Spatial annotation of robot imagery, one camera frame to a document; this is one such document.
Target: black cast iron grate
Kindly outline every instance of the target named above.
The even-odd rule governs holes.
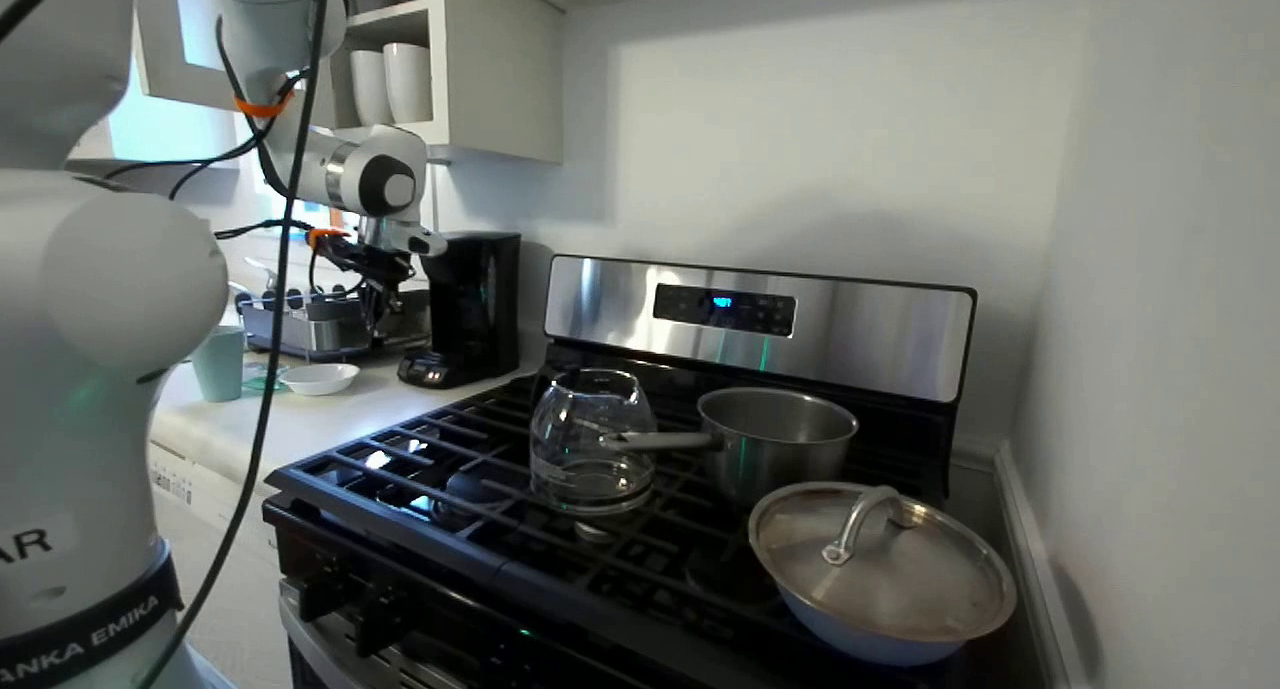
[[[850,662],[808,634],[781,602],[746,546],[746,516],[723,506],[696,457],[659,455],[645,506],[585,528],[531,497],[531,378],[516,379],[283,467],[268,483],[305,499],[320,480],[521,562],[566,590],[585,590],[731,652],[771,647],[801,671],[817,676],[838,662],[847,675]],[[660,429],[696,429],[692,407],[650,401]],[[298,474],[308,480],[292,482]],[[915,497],[919,474],[887,450],[856,443],[846,466],[850,480],[891,484]],[[449,484],[456,476],[470,479],[465,498],[447,488],[457,487]],[[778,652],[782,645],[786,652]],[[796,661],[803,657],[809,661]],[[933,685],[928,669],[867,671],[879,685]]]

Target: oven door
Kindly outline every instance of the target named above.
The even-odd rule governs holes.
[[[351,624],[338,613],[302,621],[297,589],[287,580],[280,581],[280,621],[289,635],[296,689],[468,689],[457,676],[396,647],[357,657]],[[300,667],[298,660],[306,666]]]

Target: glass coffee carafe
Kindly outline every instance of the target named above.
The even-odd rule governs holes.
[[[600,439],[617,432],[657,432],[649,400],[635,377],[612,369],[558,375],[530,421],[530,490],[549,506],[600,516],[649,498],[653,457],[620,452]]]

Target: white bowl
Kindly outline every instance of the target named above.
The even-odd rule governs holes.
[[[383,47],[387,101],[398,124],[431,119],[431,50],[406,44]]]
[[[323,397],[351,387],[357,374],[360,368],[351,364],[308,364],[293,366],[280,382],[294,394]]]
[[[351,53],[351,86],[356,97],[356,117],[365,127],[392,123],[387,97],[387,61],[380,51]]]

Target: teal mug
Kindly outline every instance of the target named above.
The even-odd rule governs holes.
[[[241,396],[244,370],[244,330],[218,327],[191,353],[200,396],[206,402],[229,402]]]

